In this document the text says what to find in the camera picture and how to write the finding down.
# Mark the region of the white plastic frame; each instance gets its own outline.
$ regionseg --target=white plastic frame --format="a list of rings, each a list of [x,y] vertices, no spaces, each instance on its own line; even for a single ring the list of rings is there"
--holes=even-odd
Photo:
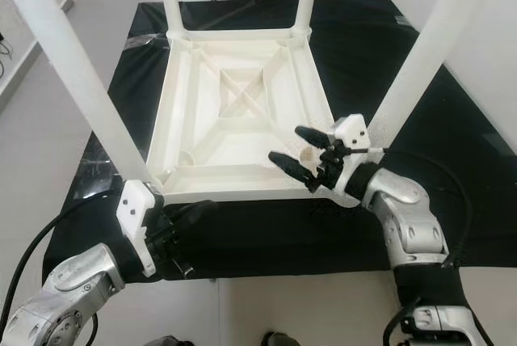
[[[153,174],[152,167],[149,170],[135,147],[57,1],[14,1],[118,172],[124,179],[149,181],[161,188],[162,181]],[[300,0],[296,21],[291,28],[218,32],[186,31],[181,21],[178,0],[164,0],[164,3],[170,26],[168,36],[173,48],[176,44],[185,45],[192,41],[210,41],[216,38],[218,40],[298,40],[297,45],[303,47],[306,46],[310,34],[309,21],[313,0]],[[374,146],[389,146],[396,137],[456,43],[476,3],[477,0],[438,0],[428,23],[369,125],[368,131]],[[312,58],[307,64],[313,67]],[[223,191],[219,197],[210,197],[218,200],[305,197],[301,190],[300,185],[292,182],[292,185],[287,185],[281,192],[262,191],[250,196],[246,192]],[[182,199],[168,197],[166,202],[197,199],[199,197],[194,194]]]

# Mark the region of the table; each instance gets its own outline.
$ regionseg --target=table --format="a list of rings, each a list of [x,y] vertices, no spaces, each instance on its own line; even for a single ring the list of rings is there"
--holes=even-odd
[[[294,21],[296,0],[187,2],[181,11],[187,29],[278,28]],[[418,33],[390,0],[316,0],[312,27],[310,46],[334,117],[360,112],[370,121]],[[161,3],[138,6],[109,89],[144,156],[169,54],[166,29]],[[465,185],[475,218],[464,265],[517,266],[517,158],[446,68],[437,73],[393,147],[439,160]],[[421,162],[389,156],[383,164],[426,188],[452,247],[464,222],[452,184]],[[120,177],[92,136],[65,207],[117,185]],[[62,222],[45,253],[44,275],[99,242],[120,255],[116,205],[115,199],[102,199]],[[222,203],[217,215],[198,222],[180,249],[199,278],[389,268],[375,217],[328,200]],[[179,278],[179,272],[170,275]]]

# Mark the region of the black tablecloth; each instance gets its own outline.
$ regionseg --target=black tablecloth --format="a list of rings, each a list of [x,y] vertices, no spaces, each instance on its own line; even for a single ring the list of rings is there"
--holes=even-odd
[[[191,30],[278,28],[292,24],[296,4],[297,0],[188,2],[181,11]],[[334,118],[362,113],[370,121],[418,33],[390,0],[316,0],[311,26],[310,47]],[[109,90],[144,156],[169,54],[166,29],[161,3],[138,6],[129,33],[132,39]],[[439,160],[462,180],[475,210],[465,265],[517,265],[517,159],[444,67],[393,147]],[[431,210],[452,246],[464,226],[462,201],[453,184],[434,167],[408,158],[387,157],[383,164],[427,189]],[[120,177],[92,136],[65,207],[116,185]],[[44,273],[99,242],[117,252],[116,203],[113,198],[98,200],[62,222],[45,254]],[[219,213],[201,219],[180,249],[198,277],[389,267],[377,219],[361,209],[341,209],[329,200],[221,203]]]

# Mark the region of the gray floor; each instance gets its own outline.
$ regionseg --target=gray floor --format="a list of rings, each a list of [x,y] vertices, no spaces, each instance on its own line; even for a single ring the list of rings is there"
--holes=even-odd
[[[76,0],[69,13],[106,86],[139,1],[159,0]],[[41,56],[0,115],[1,297],[27,242],[59,212],[89,133]],[[42,250],[16,302],[37,290]],[[517,345],[517,271],[471,268],[462,276],[495,343]],[[373,345],[396,309],[389,272],[130,285],[99,313],[96,344],[137,346],[173,334],[197,346],[253,346],[278,329],[302,345]],[[89,327],[78,344],[88,333]]]

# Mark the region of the black table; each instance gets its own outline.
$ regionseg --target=black table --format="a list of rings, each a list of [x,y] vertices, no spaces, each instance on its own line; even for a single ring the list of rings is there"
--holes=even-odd
[[[191,30],[278,28],[292,24],[296,4],[297,0],[189,2],[181,11]],[[359,112],[370,121],[418,33],[390,0],[316,0],[311,25],[310,47],[334,118]],[[131,48],[122,52],[109,90],[143,156],[169,54],[166,29],[161,3],[138,6],[129,33]],[[141,45],[149,41],[148,34],[157,35]],[[464,265],[517,266],[517,158],[444,67],[393,147],[439,160],[465,185],[475,218]],[[464,226],[462,201],[452,183],[434,167],[408,158],[389,156],[383,164],[427,189],[431,210],[452,247]],[[120,177],[92,136],[65,207],[117,185]],[[62,222],[45,254],[44,274],[99,242],[119,251],[116,204],[113,198],[98,200]],[[177,207],[169,206],[167,212]],[[329,200],[221,203],[219,213],[200,220],[180,249],[197,277],[389,268],[376,218],[362,209],[341,209]]]

